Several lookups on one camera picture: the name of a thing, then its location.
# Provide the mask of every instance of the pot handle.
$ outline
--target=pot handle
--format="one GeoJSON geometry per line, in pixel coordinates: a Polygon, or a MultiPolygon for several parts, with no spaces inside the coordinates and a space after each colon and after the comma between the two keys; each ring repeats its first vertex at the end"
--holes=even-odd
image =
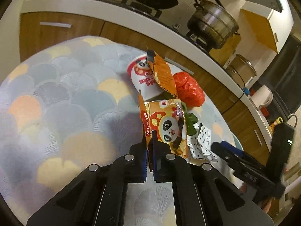
{"type": "Polygon", "coordinates": [[[195,3],[193,4],[193,6],[195,8],[203,8],[202,0],[195,0],[195,3]]]}
{"type": "Polygon", "coordinates": [[[271,92],[270,89],[269,89],[269,92],[270,92],[270,96],[269,96],[268,101],[267,101],[266,103],[264,103],[264,104],[261,104],[261,105],[258,107],[258,109],[261,109],[262,107],[266,107],[266,106],[268,106],[268,105],[272,102],[272,100],[273,100],[273,93],[271,92]]]}

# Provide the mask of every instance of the floor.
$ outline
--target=floor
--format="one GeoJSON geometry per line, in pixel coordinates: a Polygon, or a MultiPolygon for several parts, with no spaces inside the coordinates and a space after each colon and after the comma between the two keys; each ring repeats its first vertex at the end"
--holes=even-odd
{"type": "MultiPolygon", "coordinates": [[[[290,158],[288,160],[288,169],[292,168],[297,162],[301,163],[301,107],[295,112],[298,117],[298,124],[296,127],[296,133],[293,140],[293,147],[291,150],[290,158]]],[[[288,123],[292,126],[295,124],[295,118],[292,117],[288,123]]],[[[297,174],[292,176],[288,180],[288,184],[292,183],[298,177],[297,174]]]]}

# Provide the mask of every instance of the stainless steel pot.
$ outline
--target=stainless steel pot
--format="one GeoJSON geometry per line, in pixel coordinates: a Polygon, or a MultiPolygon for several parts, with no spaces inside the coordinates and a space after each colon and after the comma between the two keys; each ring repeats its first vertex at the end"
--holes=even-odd
{"type": "Polygon", "coordinates": [[[227,70],[241,88],[247,86],[250,80],[257,76],[251,62],[240,54],[236,54],[236,57],[229,63],[227,70]]]}
{"type": "Polygon", "coordinates": [[[187,23],[188,29],[213,48],[222,48],[238,30],[237,22],[226,9],[211,1],[195,0],[194,6],[196,11],[187,23]]]}

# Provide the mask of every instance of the red plastic bag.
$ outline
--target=red plastic bag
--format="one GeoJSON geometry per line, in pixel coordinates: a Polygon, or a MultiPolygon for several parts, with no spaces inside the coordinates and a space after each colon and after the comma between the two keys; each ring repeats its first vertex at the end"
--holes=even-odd
{"type": "Polygon", "coordinates": [[[173,75],[176,83],[178,97],[185,102],[187,107],[199,107],[205,102],[205,93],[197,81],[187,72],[173,75]]]}

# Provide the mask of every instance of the black cable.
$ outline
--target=black cable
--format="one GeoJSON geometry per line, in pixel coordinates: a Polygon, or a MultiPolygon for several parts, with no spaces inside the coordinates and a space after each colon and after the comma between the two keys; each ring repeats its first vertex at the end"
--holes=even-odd
{"type": "MultiPolygon", "coordinates": [[[[239,75],[239,77],[240,77],[240,79],[243,81],[243,78],[241,77],[241,75],[237,72],[237,70],[233,67],[233,66],[231,66],[231,65],[229,65],[228,67],[231,67],[232,69],[227,69],[227,70],[235,70],[235,72],[239,75]]],[[[223,113],[222,113],[222,115],[224,114],[224,113],[226,113],[228,110],[230,110],[242,97],[243,97],[243,95],[245,94],[245,89],[246,89],[246,84],[244,83],[244,81],[243,81],[243,86],[244,86],[244,88],[243,88],[243,94],[240,96],[240,98],[238,99],[238,100],[236,100],[235,101],[235,103],[234,104],[232,104],[228,109],[226,109],[223,113]]]]}

